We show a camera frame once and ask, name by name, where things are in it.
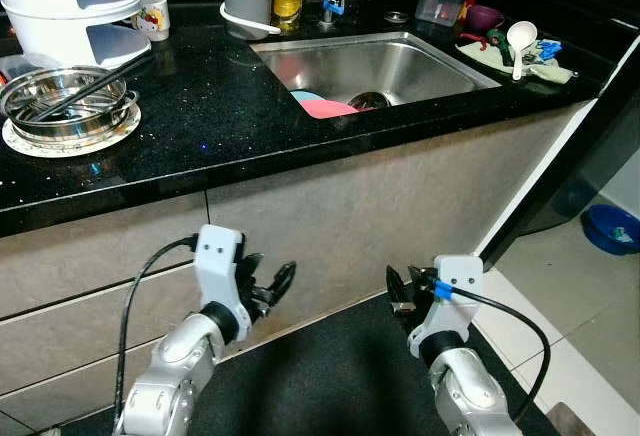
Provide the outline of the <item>purple cup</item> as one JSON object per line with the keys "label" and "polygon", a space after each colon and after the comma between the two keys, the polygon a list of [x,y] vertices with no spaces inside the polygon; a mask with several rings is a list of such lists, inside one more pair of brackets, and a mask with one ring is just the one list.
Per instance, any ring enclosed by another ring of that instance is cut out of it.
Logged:
{"label": "purple cup", "polygon": [[497,28],[503,23],[506,16],[495,8],[474,5],[467,8],[463,28],[472,34],[484,34],[489,30]]}

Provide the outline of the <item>black ladle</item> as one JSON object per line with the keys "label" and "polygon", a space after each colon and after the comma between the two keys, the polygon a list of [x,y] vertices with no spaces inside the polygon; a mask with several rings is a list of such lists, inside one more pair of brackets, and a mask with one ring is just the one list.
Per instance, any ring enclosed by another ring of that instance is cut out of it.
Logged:
{"label": "black ladle", "polygon": [[102,76],[102,78],[92,81],[92,83],[88,84],[87,87],[79,89],[78,92],[73,93],[72,96],[61,98],[60,101],[55,104],[37,103],[35,107],[38,112],[35,116],[32,116],[29,121],[45,121],[47,117],[55,115],[55,113],[59,113],[63,110],[67,110],[67,108],[73,106],[74,103],[81,101],[81,99],[92,96],[92,94],[97,92],[97,90],[108,87],[108,85],[114,83],[114,81],[131,75],[134,70],[140,69],[140,67],[145,66],[152,60],[155,60],[155,53],[152,52],[151,49],[148,49],[148,51],[143,52],[142,55],[133,58],[133,60],[129,61],[128,64],[116,67],[116,69],[111,70],[108,74]]}

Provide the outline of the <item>blue plastic basin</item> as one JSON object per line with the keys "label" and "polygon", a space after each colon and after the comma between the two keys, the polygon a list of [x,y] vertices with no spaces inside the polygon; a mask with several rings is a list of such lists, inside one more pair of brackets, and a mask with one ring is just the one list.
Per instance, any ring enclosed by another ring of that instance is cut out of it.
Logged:
{"label": "blue plastic basin", "polygon": [[640,252],[640,221],[626,209],[594,204],[581,213],[579,222],[585,238],[605,253],[628,256]]}

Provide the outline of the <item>small steel bowl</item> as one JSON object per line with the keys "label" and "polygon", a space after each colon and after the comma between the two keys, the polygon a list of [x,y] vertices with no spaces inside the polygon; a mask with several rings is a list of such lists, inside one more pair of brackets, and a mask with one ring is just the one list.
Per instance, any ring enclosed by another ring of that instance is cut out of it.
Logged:
{"label": "small steel bowl", "polygon": [[366,92],[358,93],[347,102],[349,107],[358,112],[383,110],[383,108],[392,107],[393,103],[383,93],[376,90],[366,90]]}

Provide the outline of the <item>green handled tool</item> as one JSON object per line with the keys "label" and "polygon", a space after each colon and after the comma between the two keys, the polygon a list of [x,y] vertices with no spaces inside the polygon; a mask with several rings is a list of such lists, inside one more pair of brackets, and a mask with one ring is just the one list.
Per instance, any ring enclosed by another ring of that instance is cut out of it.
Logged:
{"label": "green handled tool", "polygon": [[503,32],[502,29],[490,29],[485,34],[485,38],[492,46],[499,49],[500,60],[502,60],[504,67],[515,66],[515,53],[513,53],[511,44],[508,42],[506,32]]}

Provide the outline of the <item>grey counter cabinet front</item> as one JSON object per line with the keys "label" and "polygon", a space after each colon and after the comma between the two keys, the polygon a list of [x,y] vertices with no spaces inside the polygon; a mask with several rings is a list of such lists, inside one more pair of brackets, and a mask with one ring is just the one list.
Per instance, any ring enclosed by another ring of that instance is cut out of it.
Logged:
{"label": "grey counter cabinet front", "polygon": [[381,293],[385,264],[477,253],[588,102],[0,238],[0,436],[108,407],[116,331],[146,259],[204,224],[242,231],[259,280],[297,279],[229,357]]}

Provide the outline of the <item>black floor mat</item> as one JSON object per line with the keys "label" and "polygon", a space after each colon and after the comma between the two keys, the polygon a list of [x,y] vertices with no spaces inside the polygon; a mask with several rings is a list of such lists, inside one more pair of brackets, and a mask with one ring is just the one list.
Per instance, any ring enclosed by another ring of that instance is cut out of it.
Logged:
{"label": "black floor mat", "polygon": [[451,436],[379,294],[224,360],[187,436]]}

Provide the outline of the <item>white rice spoon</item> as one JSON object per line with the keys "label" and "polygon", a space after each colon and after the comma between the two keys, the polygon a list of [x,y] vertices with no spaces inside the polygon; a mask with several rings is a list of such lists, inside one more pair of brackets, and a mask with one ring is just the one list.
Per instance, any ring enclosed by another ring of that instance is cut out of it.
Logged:
{"label": "white rice spoon", "polygon": [[538,39],[538,28],[530,21],[518,21],[509,26],[506,39],[512,53],[512,79],[520,80],[524,75],[524,52]]}

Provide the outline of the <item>large steel bowl with rack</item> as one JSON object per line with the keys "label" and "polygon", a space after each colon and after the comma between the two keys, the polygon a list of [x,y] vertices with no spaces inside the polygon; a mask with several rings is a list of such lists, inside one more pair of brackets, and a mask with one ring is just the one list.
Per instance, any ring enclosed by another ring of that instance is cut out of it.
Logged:
{"label": "large steel bowl with rack", "polygon": [[137,94],[118,78],[88,96],[77,93],[109,71],[102,67],[51,67],[27,72],[0,90],[0,115],[36,143],[79,142],[118,128]]}

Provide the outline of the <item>brown doormat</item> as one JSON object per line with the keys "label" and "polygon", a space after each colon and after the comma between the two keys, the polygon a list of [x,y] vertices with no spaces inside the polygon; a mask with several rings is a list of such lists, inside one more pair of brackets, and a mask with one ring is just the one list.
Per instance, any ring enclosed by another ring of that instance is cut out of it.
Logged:
{"label": "brown doormat", "polygon": [[553,405],[553,408],[548,410],[547,418],[550,424],[556,428],[559,436],[596,436],[588,424],[582,421],[563,401],[558,401]]}

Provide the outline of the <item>small blue plastic item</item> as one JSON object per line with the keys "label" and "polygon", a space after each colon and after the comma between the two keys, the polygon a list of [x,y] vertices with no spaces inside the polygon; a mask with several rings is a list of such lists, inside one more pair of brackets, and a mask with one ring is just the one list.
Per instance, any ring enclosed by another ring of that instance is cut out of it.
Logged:
{"label": "small blue plastic item", "polygon": [[540,39],[535,43],[535,60],[538,62],[552,61],[562,51],[563,46],[559,40]]}

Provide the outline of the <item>stainless steel sink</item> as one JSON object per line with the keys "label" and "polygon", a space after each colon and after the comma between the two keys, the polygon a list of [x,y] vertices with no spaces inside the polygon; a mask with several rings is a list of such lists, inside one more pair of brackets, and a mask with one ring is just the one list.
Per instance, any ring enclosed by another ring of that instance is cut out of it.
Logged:
{"label": "stainless steel sink", "polygon": [[376,90],[396,104],[497,88],[498,81],[408,32],[307,40],[250,47],[289,90],[311,90],[347,103]]}

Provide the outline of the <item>steel faucet with blue clip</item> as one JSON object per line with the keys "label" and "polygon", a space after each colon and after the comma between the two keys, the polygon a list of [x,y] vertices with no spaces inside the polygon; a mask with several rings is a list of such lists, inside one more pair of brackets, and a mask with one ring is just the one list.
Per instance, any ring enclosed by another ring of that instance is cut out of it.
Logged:
{"label": "steel faucet with blue clip", "polygon": [[335,15],[343,15],[346,12],[347,0],[324,0],[323,15],[317,21],[317,28],[321,30],[330,30],[334,28]]}

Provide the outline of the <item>white patterned plate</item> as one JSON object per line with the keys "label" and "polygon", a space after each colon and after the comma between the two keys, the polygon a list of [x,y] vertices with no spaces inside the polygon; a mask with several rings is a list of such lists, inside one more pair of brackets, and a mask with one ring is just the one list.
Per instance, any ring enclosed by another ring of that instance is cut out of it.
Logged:
{"label": "white patterned plate", "polygon": [[35,158],[70,158],[84,156],[111,147],[111,145],[123,142],[134,130],[138,128],[142,119],[141,108],[137,103],[131,104],[125,112],[125,119],[122,125],[108,133],[96,138],[82,140],[82,142],[55,142],[55,143],[33,143],[28,142],[20,131],[14,128],[13,122],[4,122],[3,129],[0,129],[0,140],[8,145],[10,149],[24,154],[24,156]]}

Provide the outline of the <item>pale green cloth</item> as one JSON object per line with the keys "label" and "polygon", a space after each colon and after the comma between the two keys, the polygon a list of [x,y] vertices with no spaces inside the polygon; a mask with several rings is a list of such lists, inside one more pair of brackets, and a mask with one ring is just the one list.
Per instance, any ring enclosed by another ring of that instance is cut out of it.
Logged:
{"label": "pale green cloth", "polygon": [[[552,61],[536,61],[535,43],[525,49],[524,52],[525,76],[535,76],[535,78],[540,78],[541,80],[549,81],[549,83],[554,84],[564,84],[572,78],[575,78],[576,72],[566,69],[566,67],[559,66],[556,58],[553,58]],[[479,62],[481,65],[503,72],[503,74],[508,76],[512,74],[512,67],[503,66],[502,60],[500,60],[499,56],[499,49],[492,46],[492,44],[489,44],[488,49],[485,49],[485,51],[481,51],[480,44],[477,42],[468,43],[466,46],[457,46],[457,49],[462,53],[462,55],[471,58],[471,60],[474,60],[475,62]]]}

